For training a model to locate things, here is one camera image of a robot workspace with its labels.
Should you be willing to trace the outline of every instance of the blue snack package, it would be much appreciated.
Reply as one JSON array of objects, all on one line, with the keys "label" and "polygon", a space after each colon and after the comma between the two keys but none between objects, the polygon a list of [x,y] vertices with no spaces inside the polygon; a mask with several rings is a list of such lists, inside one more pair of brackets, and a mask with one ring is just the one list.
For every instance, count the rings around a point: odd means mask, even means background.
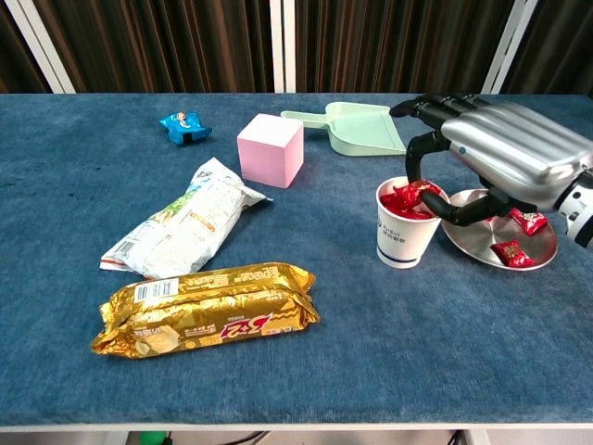
[{"label": "blue snack package", "polygon": [[176,146],[205,138],[212,129],[202,126],[197,113],[173,113],[161,119],[160,124],[169,130],[169,139]]}]

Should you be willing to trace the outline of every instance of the gold biscuit package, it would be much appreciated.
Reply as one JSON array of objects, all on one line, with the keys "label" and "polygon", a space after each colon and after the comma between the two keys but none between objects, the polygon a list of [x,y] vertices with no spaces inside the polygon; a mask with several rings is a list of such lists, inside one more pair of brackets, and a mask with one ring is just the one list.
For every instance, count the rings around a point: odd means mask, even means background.
[{"label": "gold biscuit package", "polygon": [[97,354],[141,359],[302,330],[320,316],[315,275],[268,262],[123,287],[100,307]]}]

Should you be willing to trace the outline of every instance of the dark curtain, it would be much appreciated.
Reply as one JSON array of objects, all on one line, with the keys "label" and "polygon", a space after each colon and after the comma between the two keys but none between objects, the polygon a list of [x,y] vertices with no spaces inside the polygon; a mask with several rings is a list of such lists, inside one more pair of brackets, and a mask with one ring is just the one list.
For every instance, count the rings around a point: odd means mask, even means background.
[{"label": "dark curtain", "polygon": [[593,95],[593,1],[539,0],[502,92]]},{"label": "dark curtain", "polygon": [[0,2],[0,93],[51,92],[17,23]]},{"label": "dark curtain", "polygon": [[77,92],[273,91],[268,0],[34,0]]},{"label": "dark curtain", "polygon": [[512,0],[297,0],[299,92],[480,92]]}]

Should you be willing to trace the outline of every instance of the paper cup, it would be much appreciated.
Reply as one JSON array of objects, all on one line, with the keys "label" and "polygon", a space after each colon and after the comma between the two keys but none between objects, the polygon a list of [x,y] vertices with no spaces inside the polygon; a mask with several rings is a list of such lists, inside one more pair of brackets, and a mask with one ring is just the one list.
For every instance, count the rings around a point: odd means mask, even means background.
[{"label": "paper cup", "polygon": [[[407,184],[406,176],[391,178],[379,185],[375,194],[379,206],[377,255],[382,262],[396,269],[409,269],[420,262],[441,223],[441,219],[437,217],[430,220],[410,220],[390,212],[381,204],[380,196],[393,193],[393,186],[402,187]],[[441,192],[440,196],[449,202],[445,192]],[[421,209],[428,210],[424,204]]]}]

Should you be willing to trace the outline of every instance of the robotic hand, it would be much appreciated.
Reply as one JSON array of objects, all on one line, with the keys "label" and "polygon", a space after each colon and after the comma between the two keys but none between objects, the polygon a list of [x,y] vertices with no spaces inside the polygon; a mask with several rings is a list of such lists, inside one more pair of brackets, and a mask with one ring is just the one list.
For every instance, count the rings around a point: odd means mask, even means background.
[{"label": "robotic hand", "polygon": [[436,215],[469,225],[524,212],[559,211],[567,235],[593,249],[593,142],[529,108],[490,105],[473,95],[422,95],[391,108],[391,116],[412,116],[433,132],[411,139],[406,153],[410,182],[422,179],[424,155],[450,151],[479,176],[487,194],[461,208],[422,192]]}]

